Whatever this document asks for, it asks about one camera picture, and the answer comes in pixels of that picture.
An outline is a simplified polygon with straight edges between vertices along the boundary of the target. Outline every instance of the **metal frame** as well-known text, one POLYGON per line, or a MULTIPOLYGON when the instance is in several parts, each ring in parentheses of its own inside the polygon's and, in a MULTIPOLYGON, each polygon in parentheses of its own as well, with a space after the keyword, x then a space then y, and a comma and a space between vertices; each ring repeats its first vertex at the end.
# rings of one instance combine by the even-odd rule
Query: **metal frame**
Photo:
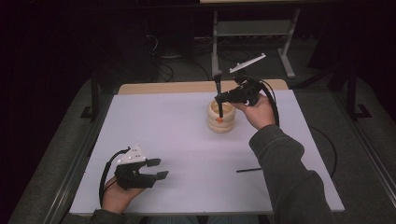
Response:
MULTIPOLYGON (((279 32, 278 30, 274 31, 274 27, 271 27, 270 24, 266 24, 266 26, 270 29, 268 29, 267 33, 251 33, 251 34, 247 34, 247 33, 239 33, 239 35, 285 35, 286 36, 286 42, 283 45, 283 48, 279 48, 278 54, 280 57, 280 60, 283 64, 283 67, 285 68, 285 72, 286 75, 288 76, 288 78, 295 78, 295 74, 293 72, 293 69, 291 68, 287 53, 289 50, 289 46, 290 46, 290 42, 292 40, 293 34, 294 34, 294 30, 295 27, 297 25, 297 20, 298 17, 300 15, 300 9, 296 8, 294 10, 294 14, 293 14, 293 18, 291 19, 290 23, 289 23, 289 28, 287 29, 287 31, 285 33, 283 32, 279 32)), ((225 31, 222 30, 221 34, 219 34, 219 21, 218 21, 218 12, 214 11, 214 19, 213 19, 213 51, 212 51, 212 77, 218 74, 221 74, 221 71, 219 70, 219 59, 218 59, 218 36, 230 36, 230 35, 237 35, 237 32, 233 32, 231 34, 226 34, 225 31)), ((279 24, 282 21, 274 21, 274 25, 275 24, 279 24)))

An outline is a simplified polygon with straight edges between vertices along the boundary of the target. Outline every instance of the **sweater sleeve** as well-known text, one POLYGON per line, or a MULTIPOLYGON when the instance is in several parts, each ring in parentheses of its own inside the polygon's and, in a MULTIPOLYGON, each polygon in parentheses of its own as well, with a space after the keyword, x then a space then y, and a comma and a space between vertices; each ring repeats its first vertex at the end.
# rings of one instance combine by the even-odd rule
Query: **sweater sleeve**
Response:
POLYGON ((301 162, 299 142, 268 125, 249 145, 263 170, 276 223, 335 223, 321 178, 301 162))
POLYGON ((95 210, 90 223, 91 224, 124 224, 127 222, 127 217, 124 215, 108 212, 100 209, 95 210))

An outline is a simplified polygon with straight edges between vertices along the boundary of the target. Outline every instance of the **finger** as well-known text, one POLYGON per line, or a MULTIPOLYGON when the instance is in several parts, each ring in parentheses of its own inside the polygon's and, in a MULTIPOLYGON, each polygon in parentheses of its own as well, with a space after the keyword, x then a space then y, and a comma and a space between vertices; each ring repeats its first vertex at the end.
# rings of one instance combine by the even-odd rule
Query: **finger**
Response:
POLYGON ((245 112, 245 110, 247 109, 247 105, 244 105, 244 104, 242 104, 242 103, 231 103, 231 105, 233 106, 233 107, 235 107, 235 108, 237 108, 238 110, 241 110, 241 111, 243 111, 243 112, 245 112))

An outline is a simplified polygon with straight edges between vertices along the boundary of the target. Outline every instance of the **white tabletop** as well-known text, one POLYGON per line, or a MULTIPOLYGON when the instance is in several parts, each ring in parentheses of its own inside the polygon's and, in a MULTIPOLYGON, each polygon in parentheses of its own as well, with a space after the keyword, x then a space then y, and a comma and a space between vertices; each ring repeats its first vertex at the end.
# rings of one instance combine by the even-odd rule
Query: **white tabletop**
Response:
MULTIPOLYGON (((321 176, 333 211, 344 206, 318 153, 292 91, 276 91, 282 130, 305 147, 303 163, 321 176)), ((139 215, 270 214, 273 212, 262 171, 248 146, 256 132, 237 111, 229 133, 206 126, 206 107, 215 92, 116 95, 108 110, 71 213, 90 215, 100 208, 98 188, 106 162, 119 150, 136 144, 148 159, 160 158, 144 174, 169 171, 165 180, 136 197, 125 213, 139 215)), ((113 176, 116 161, 108 179, 113 176)))

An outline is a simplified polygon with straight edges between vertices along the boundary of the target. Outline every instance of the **gray carpet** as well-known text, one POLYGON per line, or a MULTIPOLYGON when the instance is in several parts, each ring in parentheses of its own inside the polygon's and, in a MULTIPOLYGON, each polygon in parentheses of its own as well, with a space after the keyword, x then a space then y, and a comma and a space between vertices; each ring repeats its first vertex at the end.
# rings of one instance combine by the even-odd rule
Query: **gray carpet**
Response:
MULTIPOLYGON (((243 51, 224 47, 219 60, 219 68, 224 71, 224 79, 232 78, 227 71, 235 67, 236 62, 241 63, 261 52, 267 55, 262 63, 256 63, 246 69, 246 73, 252 77, 282 78, 291 86, 318 73, 317 70, 306 67, 316 42, 294 41, 290 46, 289 58, 296 78, 287 79, 276 55, 276 48, 280 43, 280 40, 271 40, 268 44, 259 45, 259 49, 253 44, 245 43, 246 49, 243 51)), ((168 56, 175 55, 173 53, 170 51, 168 56)), ((208 51, 196 57, 163 62, 173 69, 171 81, 207 80, 211 71, 208 51)), ((162 70, 159 82, 170 78, 169 67, 162 66, 162 70)), ((338 223, 346 224, 396 223, 395 206, 384 191, 375 167, 353 128, 354 125, 361 127, 378 157, 387 167, 389 175, 396 177, 396 152, 393 150, 396 141, 395 123, 377 102, 369 86, 361 80, 358 82, 357 103, 365 105, 373 117, 359 119, 357 122, 351 121, 343 108, 344 93, 331 93, 325 88, 330 78, 325 77, 305 90, 296 90, 295 94, 306 122, 312 127, 311 133, 329 172, 333 169, 335 159, 330 141, 335 146, 337 169, 333 182, 346 208, 345 212, 335 213, 335 218, 338 223)), ((100 117, 95 123, 79 118, 84 107, 90 104, 90 100, 90 85, 87 83, 71 104, 10 223, 56 223, 62 218, 73 200, 74 191, 88 161, 86 154, 104 118, 100 117), (71 166, 78 167, 74 173, 69 172, 71 166), (69 175, 73 176, 72 180, 64 183, 64 178, 69 175), (40 185, 43 181, 47 182, 45 189, 40 185)), ((110 100, 111 96, 102 94, 102 114, 106 113, 110 100)))

